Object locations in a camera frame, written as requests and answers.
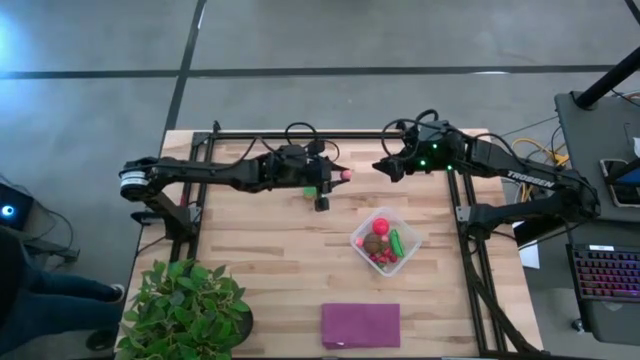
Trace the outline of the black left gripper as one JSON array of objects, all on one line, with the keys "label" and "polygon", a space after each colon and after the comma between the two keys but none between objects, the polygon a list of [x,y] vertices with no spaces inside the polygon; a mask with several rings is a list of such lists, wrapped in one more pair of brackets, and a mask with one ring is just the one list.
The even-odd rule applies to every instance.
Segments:
[{"label": "black left gripper", "polygon": [[326,194],[349,180],[332,180],[332,172],[349,171],[321,153],[325,150],[324,141],[311,141],[306,146],[298,144],[282,145],[270,154],[265,162],[266,189],[305,188],[315,189],[314,209],[327,211],[330,208]]}]

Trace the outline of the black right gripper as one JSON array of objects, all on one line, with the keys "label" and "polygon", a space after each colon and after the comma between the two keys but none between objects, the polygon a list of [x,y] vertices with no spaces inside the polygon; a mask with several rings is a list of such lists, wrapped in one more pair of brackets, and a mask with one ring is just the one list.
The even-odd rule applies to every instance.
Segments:
[{"label": "black right gripper", "polygon": [[405,174],[451,171],[464,159],[466,135],[446,120],[405,127],[402,135],[402,160],[387,157],[372,165],[376,170],[389,170],[392,182],[399,182]]}]

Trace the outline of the brown toy kiwi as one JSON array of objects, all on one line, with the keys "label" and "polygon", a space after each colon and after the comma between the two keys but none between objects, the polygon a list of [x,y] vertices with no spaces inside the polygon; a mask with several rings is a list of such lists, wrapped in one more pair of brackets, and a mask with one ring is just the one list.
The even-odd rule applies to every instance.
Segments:
[{"label": "brown toy kiwi", "polygon": [[369,233],[363,238],[362,249],[369,255],[381,254],[385,248],[382,236],[376,233]]}]

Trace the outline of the clear plastic tupperware container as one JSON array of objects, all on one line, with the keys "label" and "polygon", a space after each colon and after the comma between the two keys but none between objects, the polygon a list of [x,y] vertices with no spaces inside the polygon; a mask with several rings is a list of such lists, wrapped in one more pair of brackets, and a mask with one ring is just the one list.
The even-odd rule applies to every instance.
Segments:
[{"label": "clear plastic tupperware container", "polygon": [[[390,254],[376,254],[377,259],[380,255],[384,255],[388,258],[388,262],[386,264],[380,264],[378,261],[373,262],[369,258],[369,254],[367,254],[362,247],[358,247],[355,244],[357,238],[364,238],[369,233],[374,233],[372,231],[371,225],[376,218],[384,218],[390,223],[390,231],[392,229],[396,229],[399,232],[400,239],[404,245],[405,256],[398,257],[398,261],[396,263],[391,263],[389,261],[388,256]],[[350,236],[350,245],[356,251],[358,255],[360,255],[366,263],[368,263],[374,270],[376,270],[380,275],[384,277],[392,277],[394,276],[400,269],[402,269],[409,259],[420,249],[422,245],[422,239],[418,233],[416,233],[405,221],[403,221],[392,209],[387,207],[382,207],[376,209]],[[389,247],[391,249],[390,242],[385,243],[385,248]]]}]

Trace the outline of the purple folded cloth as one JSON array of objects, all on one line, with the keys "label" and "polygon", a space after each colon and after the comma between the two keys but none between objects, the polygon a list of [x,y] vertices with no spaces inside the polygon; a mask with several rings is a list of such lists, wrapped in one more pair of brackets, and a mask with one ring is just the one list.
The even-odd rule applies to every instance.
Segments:
[{"label": "purple folded cloth", "polygon": [[399,348],[399,304],[321,305],[321,342],[326,349]]}]

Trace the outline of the white paper sheet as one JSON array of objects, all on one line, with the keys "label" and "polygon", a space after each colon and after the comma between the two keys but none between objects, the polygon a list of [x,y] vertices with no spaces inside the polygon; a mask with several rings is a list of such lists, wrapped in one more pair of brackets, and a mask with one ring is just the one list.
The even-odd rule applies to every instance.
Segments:
[{"label": "white paper sheet", "polygon": [[525,268],[540,268],[540,256],[536,241],[529,242],[518,248],[521,264]]}]

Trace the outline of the grey desk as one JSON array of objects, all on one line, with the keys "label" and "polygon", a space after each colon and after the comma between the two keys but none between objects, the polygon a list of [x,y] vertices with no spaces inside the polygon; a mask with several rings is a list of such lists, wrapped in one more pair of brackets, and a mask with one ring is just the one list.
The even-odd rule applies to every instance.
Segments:
[{"label": "grey desk", "polygon": [[574,103],[571,93],[554,97],[572,167],[597,190],[602,220],[640,223],[640,207],[618,207],[605,183],[600,162],[631,162],[640,139],[640,107],[619,97],[603,97],[591,109]]}]

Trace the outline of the potted green plant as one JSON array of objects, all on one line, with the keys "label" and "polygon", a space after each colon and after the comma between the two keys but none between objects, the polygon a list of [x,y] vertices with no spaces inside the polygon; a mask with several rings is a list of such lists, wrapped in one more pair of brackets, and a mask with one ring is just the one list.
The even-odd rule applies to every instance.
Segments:
[{"label": "potted green plant", "polygon": [[123,313],[118,353],[124,360],[231,360],[254,323],[244,293],[224,265],[156,261]]}]

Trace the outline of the black pole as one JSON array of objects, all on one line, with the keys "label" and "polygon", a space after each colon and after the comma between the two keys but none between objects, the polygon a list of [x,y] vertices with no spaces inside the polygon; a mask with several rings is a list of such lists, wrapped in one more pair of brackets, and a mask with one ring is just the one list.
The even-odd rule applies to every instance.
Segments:
[{"label": "black pole", "polygon": [[581,109],[590,109],[596,102],[638,69],[640,69],[640,46],[626,56],[620,63],[611,68],[586,91],[575,97],[575,105]]}]

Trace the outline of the smartphone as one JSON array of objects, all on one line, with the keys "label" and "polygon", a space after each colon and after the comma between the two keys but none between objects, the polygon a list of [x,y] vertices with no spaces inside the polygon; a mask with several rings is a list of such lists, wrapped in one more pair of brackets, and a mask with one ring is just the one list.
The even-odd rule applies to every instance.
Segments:
[{"label": "smartphone", "polygon": [[640,159],[600,161],[605,185],[617,207],[640,208]]}]

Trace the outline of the keyboard with lit keys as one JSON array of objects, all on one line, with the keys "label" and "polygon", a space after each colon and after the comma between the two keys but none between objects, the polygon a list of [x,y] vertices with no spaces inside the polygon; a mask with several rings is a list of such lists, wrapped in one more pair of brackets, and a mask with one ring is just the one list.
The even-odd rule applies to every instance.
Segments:
[{"label": "keyboard with lit keys", "polygon": [[603,343],[640,346],[640,247],[566,246],[580,318]]}]

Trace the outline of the grey metal stand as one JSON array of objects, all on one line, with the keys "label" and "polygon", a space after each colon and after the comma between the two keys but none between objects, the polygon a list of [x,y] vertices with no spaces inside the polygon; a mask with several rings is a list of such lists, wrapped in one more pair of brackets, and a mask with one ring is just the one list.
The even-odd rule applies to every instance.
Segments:
[{"label": "grey metal stand", "polygon": [[20,233],[18,235],[22,245],[26,248],[29,255],[35,257],[40,255],[60,257],[63,263],[76,262],[79,251],[74,250],[70,245],[59,245],[53,241],[45,239],[46,234],[30,235]]}]

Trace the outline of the person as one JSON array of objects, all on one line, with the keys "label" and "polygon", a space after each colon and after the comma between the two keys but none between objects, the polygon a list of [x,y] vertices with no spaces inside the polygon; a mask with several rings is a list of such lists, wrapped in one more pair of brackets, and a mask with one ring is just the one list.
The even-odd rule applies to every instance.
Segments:
[{"label": "person", "polygon": [[0,355],[42,336],[114,327],[124,298],[120,284],[36,267],[17,238],[0,234]]}]

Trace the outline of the black device with blue light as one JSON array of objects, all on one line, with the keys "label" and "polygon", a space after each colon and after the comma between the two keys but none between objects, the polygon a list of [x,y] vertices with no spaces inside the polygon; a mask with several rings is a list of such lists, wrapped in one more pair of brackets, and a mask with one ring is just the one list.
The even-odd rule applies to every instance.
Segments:
[{"label": "black device with blue light", "polygon": [[33,204],[31,196],[0,183],[0,225],[23,230]]}]

